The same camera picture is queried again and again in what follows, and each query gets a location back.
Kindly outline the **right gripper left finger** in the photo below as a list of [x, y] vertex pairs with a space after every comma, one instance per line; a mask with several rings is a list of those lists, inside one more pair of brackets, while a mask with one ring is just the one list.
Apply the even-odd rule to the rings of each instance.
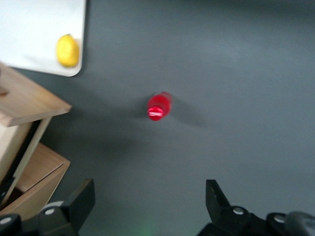
[[22, 223], [23, 236], [77, 236], [95, 206], [95, 184], [84, 180], [61, 204], [43, 208]]

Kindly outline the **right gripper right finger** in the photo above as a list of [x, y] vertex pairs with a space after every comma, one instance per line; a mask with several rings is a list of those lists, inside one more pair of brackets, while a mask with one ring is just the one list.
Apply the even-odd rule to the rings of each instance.
[[214, 179], [206, 181], [206, 208], [211, 219], [199, 236], [267, 236], [265, 220], [232, 206]]

